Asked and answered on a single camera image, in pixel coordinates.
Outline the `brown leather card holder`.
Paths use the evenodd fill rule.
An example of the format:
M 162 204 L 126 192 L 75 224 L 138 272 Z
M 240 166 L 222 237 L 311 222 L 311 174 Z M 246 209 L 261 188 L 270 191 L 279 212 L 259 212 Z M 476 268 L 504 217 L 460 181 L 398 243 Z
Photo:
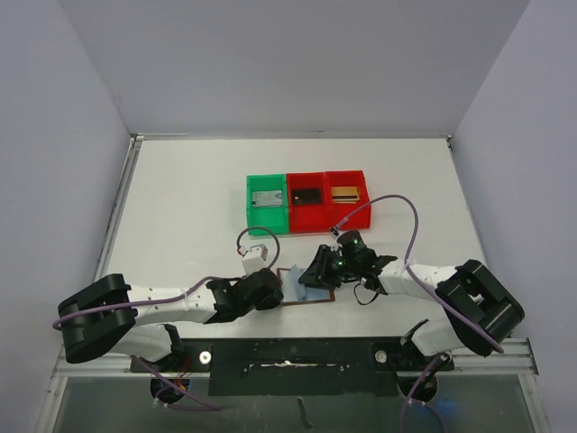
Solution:
M 305 270 L 293 265 L 290 268 L 278 268 L 277 277 L 283 294 L 281 306 L 296 306 L 305 304 L 317 304 L 334 302 L 334 290 L 315 288 L 300 283 L 298 280 L 304 275 Z

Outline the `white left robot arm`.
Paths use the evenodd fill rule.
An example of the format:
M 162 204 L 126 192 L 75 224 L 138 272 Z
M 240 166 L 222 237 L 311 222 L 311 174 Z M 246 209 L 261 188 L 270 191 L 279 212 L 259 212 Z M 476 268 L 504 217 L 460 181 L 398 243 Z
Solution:
M 115 273 L 63 300 L 53 327 L 61 332 L 70 364 L 118 353 L 171 371 L 184 356 L 174 323 L 230 323 L 281 301 L 281 283 L 268 268 L 242 277 L 206 276 L 190 288 L 130 285 Z

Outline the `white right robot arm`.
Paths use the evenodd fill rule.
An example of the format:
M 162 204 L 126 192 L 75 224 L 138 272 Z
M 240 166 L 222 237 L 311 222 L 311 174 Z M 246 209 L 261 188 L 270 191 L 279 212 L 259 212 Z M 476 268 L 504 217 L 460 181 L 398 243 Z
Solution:
M 379 295 L 437 302 L 444 316 L 419 319 L 403 336 L 402 360 L 414 369 L 423 368 L 434 355 L 458 348 L 480 356 L 497 352 L 526 316 L 490 270 L 473 259 L 455 266 L 407 264 L 365 245 L 334 249 L 322 244 L 298 282 L 319 289 L 359 283 Z

